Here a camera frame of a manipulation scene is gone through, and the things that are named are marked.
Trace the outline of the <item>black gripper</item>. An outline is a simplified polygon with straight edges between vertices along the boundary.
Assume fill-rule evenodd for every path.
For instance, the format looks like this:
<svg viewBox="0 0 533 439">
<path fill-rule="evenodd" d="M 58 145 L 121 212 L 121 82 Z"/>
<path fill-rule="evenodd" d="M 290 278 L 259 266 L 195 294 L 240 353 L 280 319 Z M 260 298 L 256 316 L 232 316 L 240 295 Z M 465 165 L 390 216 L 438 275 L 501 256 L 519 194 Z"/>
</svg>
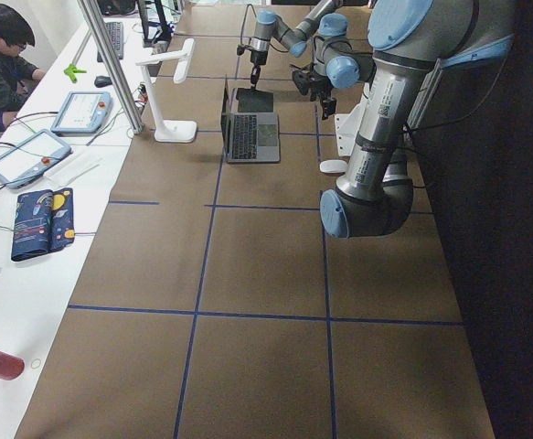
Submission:
<svg viewBox="0 0 533 439">
<path fill-rule="evenodd" d="M 256 88 L 261 76 L 261 66 L 267 63 L 268 49 L 251 48 L 251 87 Z"/>
<path fill-rule="evenodd" d="M 293 71 L 292 79 L 301 95 L 309 96 L 311 102 L 320 101 L 323 120 L 336 113 L 336 99 L 332 97 L 333 85 L 326 76 L 314 70 L 300 69 Z"/>
</svg>

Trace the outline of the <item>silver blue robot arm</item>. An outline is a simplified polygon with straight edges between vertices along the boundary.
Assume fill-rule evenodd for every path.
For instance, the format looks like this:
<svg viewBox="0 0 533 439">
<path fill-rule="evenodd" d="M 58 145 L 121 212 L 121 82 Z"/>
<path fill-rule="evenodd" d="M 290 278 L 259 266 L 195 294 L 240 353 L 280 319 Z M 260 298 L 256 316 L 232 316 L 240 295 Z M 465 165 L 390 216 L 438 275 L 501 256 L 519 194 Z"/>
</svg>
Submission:
<svg viewBox="0 0 533 439">
<path fill-rule="evenodd" d="M 380 1 L 368 21 L 376 66 L 345 174 L 320 199 L 336 238 L 388 235 L 409 216 L 407 162 L 396 148 L 425 76 L 437 63 L 480 65 L 511 46 L 513 1 Z"/>
<path fill-rule="evenodd" d="M 296 26 L 289 27 L 283 19 L 268 8 L 260 9 L 256 15 L 253 36 L 246 46 L 239 46 L 239 53 L 251 53 L 251 89 L 255 90 L 261 75 L 261 67 L 267 63 L 271 40 L 281 43 L 295 58 L 300 57 L 308 38 L 318 29 L 321 19 L 344 5 L 340 0 L 320 1 L 313 10 Z"/>
</svg>

